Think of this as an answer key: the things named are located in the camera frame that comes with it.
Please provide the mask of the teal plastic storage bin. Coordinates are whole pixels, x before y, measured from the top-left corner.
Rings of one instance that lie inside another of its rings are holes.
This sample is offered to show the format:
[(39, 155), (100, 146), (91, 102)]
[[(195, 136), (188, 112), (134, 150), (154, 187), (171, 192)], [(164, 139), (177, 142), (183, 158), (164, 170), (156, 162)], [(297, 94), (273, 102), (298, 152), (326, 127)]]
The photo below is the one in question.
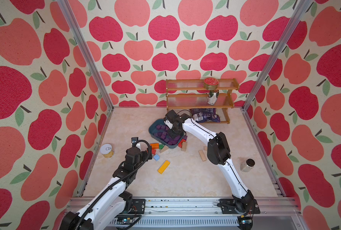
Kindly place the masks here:
[[(161, 125), (161, 129), (156, 129), (157, 125)], [(173, 140), (169, 134), (167, 133), (168, 131), (168, 127), (165, 125), (163, 119), (157, 119), (149, 128), (148, 128), (148, 132), (151, 135), (152, 138), (154, 138), (155, 140), (157, 140), (158, 142), (160, 142), (161, 144), (168, 146), (170, 149), (174, 149), (176, 147), (178, 147), (178, 143), (181, 141), (181, 139), (185, 139), (187, 140), (187, 135), (186, 133), (184, 133), (180, 140), (178, 141), (177, 144), (173, 144), (173, 145), (169, 145), (168, 141), (169, 140)], [(161, 137), (155, 137), (154, 133), (157, 132), (162, 132), (162, 136)]]

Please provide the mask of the right aluminium frame post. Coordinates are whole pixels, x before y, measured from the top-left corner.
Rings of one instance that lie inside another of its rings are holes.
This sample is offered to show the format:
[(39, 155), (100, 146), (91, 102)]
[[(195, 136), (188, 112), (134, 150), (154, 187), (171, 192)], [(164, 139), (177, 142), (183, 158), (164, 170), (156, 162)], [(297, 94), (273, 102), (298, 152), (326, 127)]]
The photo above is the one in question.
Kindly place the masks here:
[(251, 92), (247, 96), (241, 111), (246, 114), (247, 109), (251, 105), (252, 101), (255, 99), (256, 94), (258, 93), (260, 87), (262, 86), (264, 80), (268, 76), (269, 72), (273, 68), (274, 64), (276, 63), (280, 53), (284, 50), (287, 45), (288, 40), (291, 38), (293, 32), (297, 28), (299, 22), (301, 21), (302, 17), (305, 15), (306, 11), (309, 9), (310, 5), (313, 1), (304, 0), (300, 1), (293, 12), (293, 15), (289, 19), (287, 26), (283, 30), (283, 33), (280, 39), (277, 41), (277, 45), (274, 47), (273, 52), (271, 53), (263, 71), (257, 77), (256, 83), (254, 84)]

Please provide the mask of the natural wood long block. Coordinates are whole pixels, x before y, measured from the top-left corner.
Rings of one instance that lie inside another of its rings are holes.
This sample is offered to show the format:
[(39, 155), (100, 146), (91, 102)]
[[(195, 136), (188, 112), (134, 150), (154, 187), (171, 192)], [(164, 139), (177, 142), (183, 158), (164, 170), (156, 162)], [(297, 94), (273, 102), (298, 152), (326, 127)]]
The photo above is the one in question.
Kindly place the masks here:
[(199, 150), (198, 151), (199, 155), (200, 155), (200, 158), (202, 159), (203, 162), (205, 162), (207, 160), (204, 152), (202, 150)]

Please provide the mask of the aluminium frame post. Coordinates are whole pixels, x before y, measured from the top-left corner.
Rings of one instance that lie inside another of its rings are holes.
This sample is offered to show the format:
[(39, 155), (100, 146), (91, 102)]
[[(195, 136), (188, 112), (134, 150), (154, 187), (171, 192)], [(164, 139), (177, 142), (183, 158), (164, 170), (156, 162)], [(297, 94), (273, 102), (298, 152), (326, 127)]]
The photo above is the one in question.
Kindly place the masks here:
[(293, 15), (289, 19), (287, 26), (283, 30), (283, 33), (280, 39), (277, 41), (277, 45), (274, 47), (273, 52), (271, 53), (263, 71), (257, 77), (256, 83), (254, 84), (251, 92), (247, 96), (241, 111), (246, 114), (247, 109), (251, 105), (252, 101), (255, 99), (256, 94), (258, 93), (260, 87), (262, 86), (264, 80), (268, 76), (269, 72), (273, 68), (274, 64), (276, 63), (280, 53), (284, 50), (287, 45), (288, 40), (291, 38), (293, 32), (297, 28), (299, 22), (301, 21), (302, 17), (305, 15), (306, 11), (309, 9), (310, 5), (313, 1), (304, 0), (300, 1), (293, 12)]
[(59, 4), (59, 7), (72, 31), (72, 34), (77, 42), (78, 47), (80, 48), (80, 51), (83, 55), (83, 58), (85, 59), (85, 62), (87, 63), (87, 66), (89, 68), (89, 71), (91, 72), (96, 85), (98, 86), (99, 92), (106, 103), (108, 107), (108, 111), (112, 112), (114, 110), (114, 105), (110, 99), (110, 96), (106, 90), (106, 86), (104, 84), (104, 81), (101, 77), (101, 74), (96, 67), (94, 58), (91, 54), (91, 51), (89, 49), (89, 46), (87, 45), (87, 42), (85, 41), (81, 29), (78, 25), (77, 20), (75, 19), (75, 15), (73, 13), (73, 10), (69, 4), (69, 1), (57, 1)]

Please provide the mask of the wooden three-tier shelf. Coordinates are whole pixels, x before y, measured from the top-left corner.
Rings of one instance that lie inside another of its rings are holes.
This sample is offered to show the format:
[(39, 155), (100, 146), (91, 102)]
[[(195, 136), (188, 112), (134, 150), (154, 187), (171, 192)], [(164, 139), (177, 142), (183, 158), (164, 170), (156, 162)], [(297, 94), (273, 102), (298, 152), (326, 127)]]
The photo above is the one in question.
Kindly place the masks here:
[(240, 85), (236, 79), (221, 79), (216, 89), (219, 96), (214, 105), (208, 104), (208, 94), (189, 94), (189, 91), (206, 91), (204, 80), (167, 80), (166, 81), (166, 107), (167, 111), (189, 110), (201, 108), (216, 109), (221, 124), (230, 123), (228, 109), (234, 108), (231, 97), (233, 90), (239, 90)]

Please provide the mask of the natural wood short block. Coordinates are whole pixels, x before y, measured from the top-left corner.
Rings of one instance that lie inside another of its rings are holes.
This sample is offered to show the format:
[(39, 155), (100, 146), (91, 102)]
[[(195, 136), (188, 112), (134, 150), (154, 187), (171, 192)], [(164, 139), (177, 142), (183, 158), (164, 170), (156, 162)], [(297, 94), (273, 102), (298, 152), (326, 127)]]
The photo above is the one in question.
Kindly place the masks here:
[(184, 152), (187, 151), (187, 142), (182, 143), (181, 151), (184, 151)]

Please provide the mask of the yellow tin can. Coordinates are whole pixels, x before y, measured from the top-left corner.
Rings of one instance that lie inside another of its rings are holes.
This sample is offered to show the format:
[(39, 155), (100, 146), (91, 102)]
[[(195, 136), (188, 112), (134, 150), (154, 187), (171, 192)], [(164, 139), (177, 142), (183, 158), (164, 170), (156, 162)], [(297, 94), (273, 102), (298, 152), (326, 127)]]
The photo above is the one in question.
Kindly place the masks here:
[(103, 144), (100, 147), (100, 153), (104, 158), (111, 158), (114, 155), (113, 147), (111, 144)]

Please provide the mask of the red round tin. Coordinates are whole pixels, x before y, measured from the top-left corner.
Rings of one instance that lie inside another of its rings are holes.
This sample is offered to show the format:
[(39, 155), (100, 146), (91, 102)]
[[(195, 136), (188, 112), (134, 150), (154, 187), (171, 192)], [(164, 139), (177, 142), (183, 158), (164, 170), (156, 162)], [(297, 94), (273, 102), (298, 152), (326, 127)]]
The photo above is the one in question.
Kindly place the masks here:
[(203, 84), (206, 90), (214, 91), (218, 88), (219, 80), (212, 77), (208, 77), (204, 79)]

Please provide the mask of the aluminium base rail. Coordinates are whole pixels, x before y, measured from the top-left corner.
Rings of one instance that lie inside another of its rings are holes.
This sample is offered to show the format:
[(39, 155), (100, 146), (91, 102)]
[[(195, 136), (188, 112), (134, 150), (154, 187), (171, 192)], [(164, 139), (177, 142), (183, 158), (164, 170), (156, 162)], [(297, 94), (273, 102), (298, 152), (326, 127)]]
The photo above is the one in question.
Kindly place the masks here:
[(257, 197), (245, 214), (230, 197), (118, 197), (107, 208), (96, 204), (80, 224), (83, 230), (110, 228), (235, 227), (243, 230), (306, 230), (295, 199)]

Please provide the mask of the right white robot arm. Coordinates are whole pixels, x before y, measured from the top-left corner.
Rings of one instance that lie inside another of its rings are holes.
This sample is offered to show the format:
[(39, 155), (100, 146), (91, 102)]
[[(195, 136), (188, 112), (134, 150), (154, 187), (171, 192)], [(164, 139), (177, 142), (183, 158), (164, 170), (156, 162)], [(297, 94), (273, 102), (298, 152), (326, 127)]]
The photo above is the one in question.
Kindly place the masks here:
[(188, 114), (177, 114), (174, 110), (167, 112), (164, 118), (172, 137), (184, 133), (192, 134), (208, 147), (208, 160), (219, 167), (228, 182), (235, 202), (234, 210), (239, 214), (253, 214), (257, 209), (252, 192), (243, 183), (231, 159), (231, 150), (224, 133), (216, 133), (198, 124)]

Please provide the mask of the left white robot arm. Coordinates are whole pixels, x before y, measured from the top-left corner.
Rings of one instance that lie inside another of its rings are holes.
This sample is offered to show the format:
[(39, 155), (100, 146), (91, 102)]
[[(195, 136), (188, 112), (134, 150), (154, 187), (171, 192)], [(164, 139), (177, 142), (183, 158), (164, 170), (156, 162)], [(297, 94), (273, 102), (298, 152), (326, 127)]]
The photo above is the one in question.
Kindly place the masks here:
[(62, 219), (61, 230), (103, 230), (122, 212), (132, 208), (132, 194), (126, 189), (135, 180), (138, 170), (152, 159), (152, 148), (139, 148), (139, 142), (126, 150), (107, 186), (76, 213), (68, 212)]

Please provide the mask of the left aluminium frame post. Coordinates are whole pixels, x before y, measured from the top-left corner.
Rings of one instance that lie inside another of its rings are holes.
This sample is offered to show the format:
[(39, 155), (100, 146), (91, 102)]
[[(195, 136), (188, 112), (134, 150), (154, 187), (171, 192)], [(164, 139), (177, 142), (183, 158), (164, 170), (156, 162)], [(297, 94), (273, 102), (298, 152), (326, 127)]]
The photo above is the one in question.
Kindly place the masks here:
[(75, 15), (73, 13), (73, 10), (69, 4), (69, 1), (57, 1), (59, 4), (59, 7), (72, 31), (72, 34), (77, 42), (78, 47), (80, 48), (80, 51), (83, 55), (83, 58), (85, 59), (85, 62), (87, 63), (87, 66), (89, 68), (89, 71), (91, 72), (96, 85), (98, 86), (99, 92), (106, 103), (108, 107), (108, 111), (112, 112), (114, 110), (114, 105), (110, 99), (110, 96), (106, 90), (106, 86), (104, 84), (104, 81), (101, 77), (101, 74), (96, 67), (94, 58), (91, 54), (91, 51), (89, 49), (89, 46), (87, 45), (87, 42), (85, 41), (81, 29), (78, 25), (77, 20), (75, 19)]

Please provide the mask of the orange block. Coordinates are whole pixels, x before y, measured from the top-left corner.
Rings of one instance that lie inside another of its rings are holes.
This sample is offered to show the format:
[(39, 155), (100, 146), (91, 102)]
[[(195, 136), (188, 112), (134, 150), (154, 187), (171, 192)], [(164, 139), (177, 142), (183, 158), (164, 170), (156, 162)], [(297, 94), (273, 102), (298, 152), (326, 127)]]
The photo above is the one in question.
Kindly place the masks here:
[(152, 149), (157, 150), (160, 148), (160, 144), (159, 143), (151, 143), (151, 147), (152, 147)]

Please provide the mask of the yellow long block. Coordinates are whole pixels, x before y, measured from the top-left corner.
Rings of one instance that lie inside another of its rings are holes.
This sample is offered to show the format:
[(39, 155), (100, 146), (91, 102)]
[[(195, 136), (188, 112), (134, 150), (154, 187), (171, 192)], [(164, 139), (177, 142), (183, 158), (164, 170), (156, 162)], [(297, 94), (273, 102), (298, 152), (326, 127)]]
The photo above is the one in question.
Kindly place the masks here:
[(163, 174), (165, 172), (165, 170), (168, 168), (168, 166), (170, 165), (170, 161), (166, 160), (161, 167), (158, 169), (158, 173)]

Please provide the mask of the red arch block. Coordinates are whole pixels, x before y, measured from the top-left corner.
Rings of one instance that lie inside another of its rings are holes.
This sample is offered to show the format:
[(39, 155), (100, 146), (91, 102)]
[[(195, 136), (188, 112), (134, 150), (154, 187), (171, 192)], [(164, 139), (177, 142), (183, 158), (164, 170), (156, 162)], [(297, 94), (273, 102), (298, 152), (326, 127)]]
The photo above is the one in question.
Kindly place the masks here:
[(182, 148), (184, 142), (186, 142), (186, 140), (185, 139), (181, 139), (181, 141), (178, 143), (178, 147)]

